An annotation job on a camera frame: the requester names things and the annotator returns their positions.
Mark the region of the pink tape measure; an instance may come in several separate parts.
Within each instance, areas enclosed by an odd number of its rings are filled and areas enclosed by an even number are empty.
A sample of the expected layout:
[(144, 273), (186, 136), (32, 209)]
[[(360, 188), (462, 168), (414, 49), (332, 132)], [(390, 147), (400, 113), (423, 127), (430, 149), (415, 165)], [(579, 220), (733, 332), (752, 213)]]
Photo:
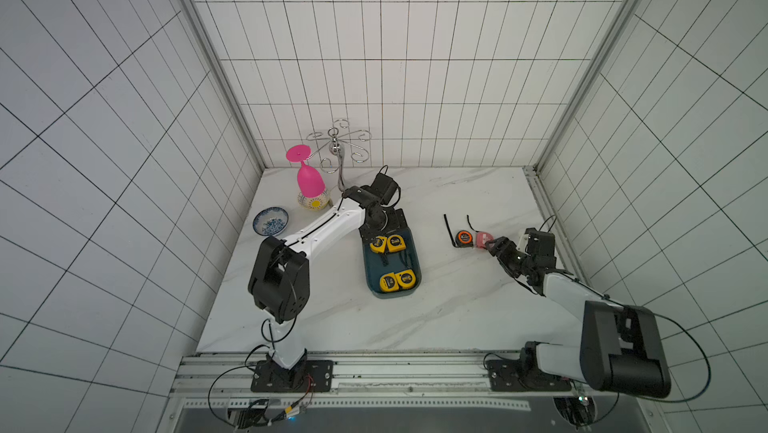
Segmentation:
[(473, 235), (474, 245), (475, 245), (476, 248), (485, 249), (486, 248), (486, 244), (488, 242), (493, 242), (494, 241), (494, 237), (490, 233), (488, 233), (486, 231), (478, 230), (478, 229), (476, 229), (471, 224), (471, 220), (470, 220), (470, 216), (469, 215), (466, 216), (466, 219), (467, 219), (467, 224), (468, 224), (468, 227), (470, 229), (470, 232)]

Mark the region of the orange black tape measure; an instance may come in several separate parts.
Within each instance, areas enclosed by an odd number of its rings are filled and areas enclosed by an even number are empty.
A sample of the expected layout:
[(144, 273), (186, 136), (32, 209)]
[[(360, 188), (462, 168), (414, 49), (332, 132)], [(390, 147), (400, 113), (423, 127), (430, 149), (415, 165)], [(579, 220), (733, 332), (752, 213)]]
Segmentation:
[(473, 248), (474, 236), (469, 230), (458, 230), (453, 232), (446, 214), (443, 215), (450, 242), (454, 248)]

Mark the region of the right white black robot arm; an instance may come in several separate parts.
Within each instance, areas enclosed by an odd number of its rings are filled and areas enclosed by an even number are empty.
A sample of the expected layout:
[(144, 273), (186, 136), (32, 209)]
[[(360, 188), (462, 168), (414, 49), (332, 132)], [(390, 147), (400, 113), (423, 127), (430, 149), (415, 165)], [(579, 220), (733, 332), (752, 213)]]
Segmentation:
[(655, 315), (623, 305), (557, 266), (555, 236), (529, 228), (522, 248), (501, 236), (485, 242), (511, 278), (553, 301), (581, 322), (577, 346), (530, 341), (517, 361), (524, 388), (544, 380), (574, 380), (598, 391), (666, 398), (671, 376)]

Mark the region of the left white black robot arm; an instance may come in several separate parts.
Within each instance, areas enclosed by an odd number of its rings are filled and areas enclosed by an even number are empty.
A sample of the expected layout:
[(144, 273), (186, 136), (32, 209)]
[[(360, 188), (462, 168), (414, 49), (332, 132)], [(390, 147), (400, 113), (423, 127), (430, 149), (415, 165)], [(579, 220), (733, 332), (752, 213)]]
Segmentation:
[(389, 240), (400, 229), (392, 200), (400, 195), (400, 186), (382, 168), (370, 185), (346, 189), (338, 205), (309, 226), (284, 239), (266, 237), (247, 285), (256, 307), (271, 323), (294, 322), (309, 300), (312, 261), (353, 231), (368, 252), (386, 255), (391, 247), (401, 252), (405, 241)]

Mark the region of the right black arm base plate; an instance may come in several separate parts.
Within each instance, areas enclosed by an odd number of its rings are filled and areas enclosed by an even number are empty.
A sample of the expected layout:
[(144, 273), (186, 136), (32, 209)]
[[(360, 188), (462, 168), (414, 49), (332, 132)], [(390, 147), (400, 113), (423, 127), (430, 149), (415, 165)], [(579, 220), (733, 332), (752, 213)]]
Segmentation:
[(560, 393), (569, 392), (572, 389), (569, 380), (544, 373), (536, 367), (524, 366), (520, 360), (486, 359), (484, 367), (493, 392)]

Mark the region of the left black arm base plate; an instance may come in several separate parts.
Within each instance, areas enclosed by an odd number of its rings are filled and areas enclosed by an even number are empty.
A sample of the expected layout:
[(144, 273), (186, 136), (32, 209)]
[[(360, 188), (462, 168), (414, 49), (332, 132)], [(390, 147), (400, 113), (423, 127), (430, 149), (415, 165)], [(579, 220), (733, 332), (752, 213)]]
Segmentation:
[(331, 390), (331, 360), (300, 360), (293, 368), (282, 368), (273, 360), (259, 361), (255, 366), (250, 391), (253, 393), (325, 393)]

